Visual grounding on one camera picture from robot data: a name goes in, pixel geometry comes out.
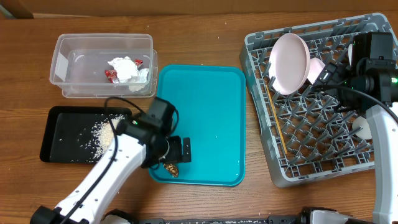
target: wooden tabletop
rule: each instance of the wooden tabletop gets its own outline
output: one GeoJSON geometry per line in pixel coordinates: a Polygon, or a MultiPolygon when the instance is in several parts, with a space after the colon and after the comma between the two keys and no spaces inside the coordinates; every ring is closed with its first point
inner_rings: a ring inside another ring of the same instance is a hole
{"type": "MultiPolygon", "coordinates": [[[[160,69],[170,63],[240,68],[247,34],[371,12],[268,13],[215,16],[89,17],[0,21],[0,223],[28,223],[40,206],[53,208],[92,166],[39,159],[49,109],[102,106],[101,99],[66,99],[49,82],[55,43],[67,33],[150,34],[160,69]]],[[[382,11],[398,30],[398,11],[382,11]]],[[[147,109],[152,99],[134,99],[147,109]]],[[[137,170],[109,209],[139,218],[243,218],[296,214],[303,206],[337,209],[371,219],[374,171],[287,189],[269,175],[252,98],[247,94],[246,176],[236,187],[159,184],[137,170]]]]}

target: plastic bin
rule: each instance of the plastic bin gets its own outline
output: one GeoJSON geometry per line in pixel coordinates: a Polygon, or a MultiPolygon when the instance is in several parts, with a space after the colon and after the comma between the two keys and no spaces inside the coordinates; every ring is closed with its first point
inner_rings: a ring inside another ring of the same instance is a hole
{"type": "Polygon", "coordinates": [[[67,98],[152,97],[157,76],[157,54],[148,34],[63,34],[55,46],[50,82],[67,98]],[[113,67],[108,62],[125,56],[149,68],[146,83],[109,82],[104,71],[113,67]]]}
{"type": "Polygon", "coordinates": [[[396,60],[397,38],[387,18],[380,13],[246,36],[239,59],[259,118],[268,169],[276,186],[288,187],[373,169],[374,156],[372,142],[356,137],[351,128],[351,120],[358,115],[353,111],[334,113],[333,108],[339,102],[333,97],[312,93],[310,86],[287,96],[275,91],[268,74],[274,44],[282,35],[294,33],[308,45],[311,58],[341,65],[353,37],[371,31],[392,33],[391,50],[396,60]]]}

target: pink plate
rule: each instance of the pink plate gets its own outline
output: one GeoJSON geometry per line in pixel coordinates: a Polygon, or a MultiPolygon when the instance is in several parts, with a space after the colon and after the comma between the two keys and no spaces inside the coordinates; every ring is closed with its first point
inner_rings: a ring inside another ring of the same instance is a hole
{"type": "Polygon", "coordinates": [[[310,51],[299,36],[284,34],[272,48],[269,61],[269,76],[276,77],[273,87],[288,95],[305,83],[310,70],[310,51]]]}

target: yellow stick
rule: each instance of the yellow stick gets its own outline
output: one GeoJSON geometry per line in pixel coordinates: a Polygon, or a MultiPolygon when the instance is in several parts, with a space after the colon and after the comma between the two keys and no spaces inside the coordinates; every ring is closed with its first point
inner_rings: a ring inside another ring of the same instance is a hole
{"type": "Polygon", "coordinates": [[[265,86],[266,86],[266,88],[267,88],[268,99],[269,99],[269,103],[271,104],[272,113],[274,114],[274,118],[275,118],[275,122],[276,122],[276,127],[277,127],[278,132],[279,132],[280,140],[282,141],[282,146],[283,146],[283,148],[284,148],[285,154],[287,154],[287,150],[286,150],[286,146],[285,146],[285,141],[284,141],[284,136],[282,135],[282,131],[280,130],[280,127],[279,127],[278,117],[276,116],[276,112],[275,112],[275,108],[274,108],[274,102],[272,102],[272,98],[271,98],[271,94],[269,93],[268,86],[267,86],[267,85],[265,85],[265,86]]]}

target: white label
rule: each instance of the white label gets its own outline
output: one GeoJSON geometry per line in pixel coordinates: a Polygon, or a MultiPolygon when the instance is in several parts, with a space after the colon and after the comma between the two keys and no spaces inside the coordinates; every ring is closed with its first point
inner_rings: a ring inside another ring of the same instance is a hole
{"type": "Polygon", "coordinates": [[[55,74],[65,81],[68,70],[68,59],[58,52],[57,64],[55,65],[55,74]]]}

